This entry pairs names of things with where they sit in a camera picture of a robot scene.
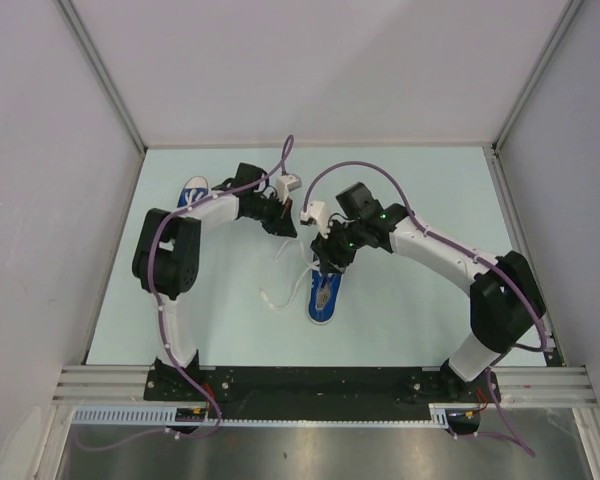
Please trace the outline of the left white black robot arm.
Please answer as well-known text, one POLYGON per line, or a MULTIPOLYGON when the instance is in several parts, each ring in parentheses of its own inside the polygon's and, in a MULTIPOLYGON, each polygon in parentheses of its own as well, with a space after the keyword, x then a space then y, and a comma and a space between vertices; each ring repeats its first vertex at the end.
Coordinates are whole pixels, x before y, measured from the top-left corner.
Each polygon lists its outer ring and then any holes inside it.
POLYGON ((290 194, 301 179, 284 171, 273 184, 260 167, 241 163, 236 174, 212 187, 203 176, 190 178, 181 190, 177 215, 153 208, 145 216, 132 261, 141 288, 158 295, 158 328, 163 350, 156 362, 171 370, 166 387, 177 398, 194 397, 201 387, 196 371, 198 348, 190 333, 186 293, 199 271, 205 233, 241 218, 257 221, 273 236, 295 238, 290 194))

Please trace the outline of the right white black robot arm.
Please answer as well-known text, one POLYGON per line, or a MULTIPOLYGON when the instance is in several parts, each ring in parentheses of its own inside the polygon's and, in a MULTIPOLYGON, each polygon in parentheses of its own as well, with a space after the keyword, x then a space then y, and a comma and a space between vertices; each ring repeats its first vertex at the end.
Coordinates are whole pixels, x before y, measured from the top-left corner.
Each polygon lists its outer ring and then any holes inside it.
POLYGON ((477 378, 541 324, 546 305, 522 254, 494 256, 457 244, 418 223, 405 206, 383 207, 361 182, 336 200, 341 221, 321 201, 306 203, 300 213, 303 224, 318 230, 311 249, 322 273, 342 274, 359 249, 381 248, 420 263, 468 296, 470 332, 442 365, 441 388, 449 399, 466 400, 477 378))

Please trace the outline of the white shoelace of sneaker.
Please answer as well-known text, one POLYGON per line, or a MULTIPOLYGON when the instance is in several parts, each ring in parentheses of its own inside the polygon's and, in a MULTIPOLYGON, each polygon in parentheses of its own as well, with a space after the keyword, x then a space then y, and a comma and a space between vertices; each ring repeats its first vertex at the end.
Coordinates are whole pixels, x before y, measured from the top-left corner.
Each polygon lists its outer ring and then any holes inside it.
POLYGON ((274 278, 259 292, 265 305, 273 311, 292 306, 296 296, 312 273, 319 272, 319 261, 313 260, 307 244, 301 239, 284 240, 273 258, 274 278))

